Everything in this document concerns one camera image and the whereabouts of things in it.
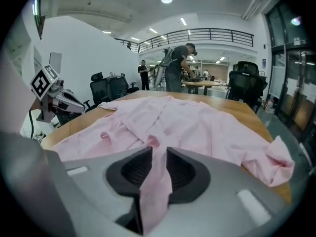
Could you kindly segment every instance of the floor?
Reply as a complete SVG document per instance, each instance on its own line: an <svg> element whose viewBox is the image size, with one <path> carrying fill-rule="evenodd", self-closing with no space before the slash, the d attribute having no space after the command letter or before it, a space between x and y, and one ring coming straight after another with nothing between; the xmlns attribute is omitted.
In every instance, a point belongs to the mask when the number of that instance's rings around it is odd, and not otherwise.
<svg viewBox="0 0 316 237"><path fill-rule="evenodd" d="M221 86L216 89L209 89L207 92L208 96L215 96L220 98L226 97L225 87ZM203 95L203 89L200 88L198 93ZM183 88L184 93L188 92L187 88ZM309 164L307 159L305 158L302 149L300 148L296 138L290 133L290 131L286 128L286 126L275 116L270 113L266 113L264 109L260 108L257 116L262 121L262 123L267 127L273 139L277 136L280 136L282 141L286 144L292 159L295 161L295 169L293 176L290 180L290 186L292 190L292 201L296 202L300 199L305 187L307 185L307 181L309 178Z"/></svg>

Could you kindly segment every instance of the window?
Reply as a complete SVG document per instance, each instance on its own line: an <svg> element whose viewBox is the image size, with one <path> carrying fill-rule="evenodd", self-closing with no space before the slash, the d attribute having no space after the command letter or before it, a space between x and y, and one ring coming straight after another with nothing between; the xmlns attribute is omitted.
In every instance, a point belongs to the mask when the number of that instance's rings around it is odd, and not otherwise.
<svg viewBox="0 0 316 237"><path fill-rule="evenodd" d="M295 15L285 3L280 4L279 9L284 20L288 42L294 42L295 38L300 38L300 40L308 40L308 36L303 25L300 24L296 26L291 23L291 20L298 15Z"/></svg>
<svg viewBox="0 0 316 237"><path fill-rule="evenodd" d="M276 8L267 15L270 22L270 34L272 37L272 46L284 44L284 32L281 19Z"/></svg>

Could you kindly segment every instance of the man in gray shirt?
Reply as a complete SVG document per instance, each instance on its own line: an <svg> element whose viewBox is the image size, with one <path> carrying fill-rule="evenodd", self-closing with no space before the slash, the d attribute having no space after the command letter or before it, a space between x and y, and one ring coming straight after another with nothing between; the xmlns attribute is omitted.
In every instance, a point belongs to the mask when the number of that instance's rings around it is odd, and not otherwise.
<svg viewBox="0 0 316 237"><path fill-rule="evenodd" d="M186 45L181 45L174 49L171 57L174 61L170 63L164 72L167 91L181 92L180 75L182 68L186 70L191 77L196 77L187 64L187 56L191 54L197 55L196 46L192 43L187 43Z"/></svg>

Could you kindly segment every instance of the black office chair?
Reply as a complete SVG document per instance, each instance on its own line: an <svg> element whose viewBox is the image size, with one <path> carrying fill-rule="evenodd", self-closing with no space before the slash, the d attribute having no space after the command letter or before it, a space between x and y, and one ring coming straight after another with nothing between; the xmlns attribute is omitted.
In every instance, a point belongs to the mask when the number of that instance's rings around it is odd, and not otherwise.
<svg viewBox="0 0 316 237"><path fill-rule="evenodd" d="M248 61L239 61L237 64L237 71L243 71L247 74L258 76L259 69L257 64Z"/></svg>
<svg viewBox="0 0 316 237"><path fill-rule="evenodd" d="M230 91L227 99L243 100L251 109L254 109L258 98L265 87L265 82L260 76L247 74L243 71L229 73Z"/></svg>
<svg viewBox="0 0 316 237"><path fill-rule="evenodd" d="M89 105L88 102L90 100L85 101L84 103L88 106L88 109L85 112L91 111L102 102L111 101L107 94L107 79L103 78L102 72L92 75L91 80L92 82L90 83L90 88L92 91L94 105Z"/></svg>
<svg viewBox="0 0 316 237"><path fill-rule="evenodd" d="M139 87L134 87L134 85L136 84L136 82L132 82L132 83L130 84L130 85L132 85L132 87L129 88L129 87L128 87L128 82L126 81L126 78L125 78L125 74L121 73L120 76L124 78L124 82L125 82L125 86L126 86L126 91L127 91L128 94L129 94L129 93L133 93L133 92L139 90Z"/></svg>

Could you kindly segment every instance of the wooden table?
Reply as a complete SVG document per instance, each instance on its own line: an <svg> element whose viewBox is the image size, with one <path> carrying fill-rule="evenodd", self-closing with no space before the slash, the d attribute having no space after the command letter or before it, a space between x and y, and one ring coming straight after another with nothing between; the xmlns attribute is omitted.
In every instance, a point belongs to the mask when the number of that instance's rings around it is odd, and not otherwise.
<svg viewBox="0 0 316 237"><path fill-rule="evenodd" d="M262 138L264 138L268 142L273 141L271 135L267 131L266 127L259 120L259 118L245 103L242 103L242 102L222 99L222 98L217 98L217 97L193 95L193 94L187 94L187 93L165 92L165 91L142 91L142 90L129 94L122 98L119 98L116 101L126 100L126 99L135 99L135 98L147 97L147 96L164 97L164 96L169 96L169 95L177 99L182 99L182 100L190 99L196 102L204 102L219 111L230 113L240 123L244 124L251 130L256 132L257 134L259 134ZM42 140L41 146L44 149L51 149L51 147L53 147L54 145L56 145L63 139L87 128L88 126L92 125L97 119L104 117L110 112L113 112L113 111L105 110L99 107L96 109L93 109L90 112L85 113L77 117L76 119L69 121L65 125L55 130L53 133L46 136ZM290 189L289 182L273 187L272 189L276 191L281 197L283 197L285 201L291 202L292 198L291 198L291 189Z"/></svg>
<svg viewBox="0 0 316 237"><path fill-rule="evenodd" d="M191 89L194 90L194 94L198 95L198 88L204 86L204 96L207 96L207 89L213 86L220 86L219 82L215 81L181 81L188 88L188 93L191 93Z"/></svg>

